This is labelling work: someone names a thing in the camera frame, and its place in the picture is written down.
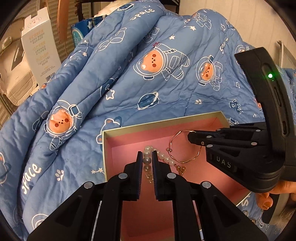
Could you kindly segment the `right hand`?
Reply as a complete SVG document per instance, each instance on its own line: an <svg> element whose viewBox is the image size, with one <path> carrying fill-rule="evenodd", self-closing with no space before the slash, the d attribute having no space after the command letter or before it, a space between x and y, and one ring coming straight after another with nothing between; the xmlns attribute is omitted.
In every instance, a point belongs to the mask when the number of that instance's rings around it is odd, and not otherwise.
<svg viewBox="0 0 296 241"><path fill-rule="evenodd" d="M266 193L256 193L256 203L259 208L268 210L273 205L270 194L289 194L287 205L295 205L296 183L291 181L279 180L274 189Z"/></svg>

